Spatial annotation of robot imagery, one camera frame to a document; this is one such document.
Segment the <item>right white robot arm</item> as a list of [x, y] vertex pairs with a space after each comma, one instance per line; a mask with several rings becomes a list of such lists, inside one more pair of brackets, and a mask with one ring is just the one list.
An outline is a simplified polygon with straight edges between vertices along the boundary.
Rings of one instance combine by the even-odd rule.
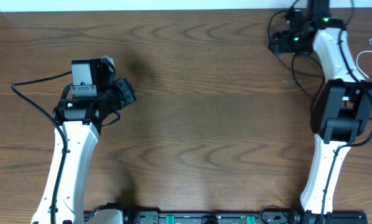
[[310, 128], [315, 149], [300, 208], [287, 223], [367, 223], [363, 212], [336, 212], [333, 195], [346, 155], [372, 140], [372, 81], [358, 70], [348, 46], [348, 21], [332, 17], [329, 1], [308, 1], [305, 11], [282, 11], [289, 27], [268, 33], [275, 55], [316, 53], [322, 82], [311, 97]]

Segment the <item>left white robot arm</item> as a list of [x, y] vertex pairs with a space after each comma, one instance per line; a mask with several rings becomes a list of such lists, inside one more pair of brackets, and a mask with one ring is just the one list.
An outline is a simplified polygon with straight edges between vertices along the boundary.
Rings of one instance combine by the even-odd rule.
[[73, 81], [53, 110], [55, 147], [33, 223], [83, 223], [84, 195], [93, 150], [104, 120], [135, 102], [108, 56], [72, 60]]

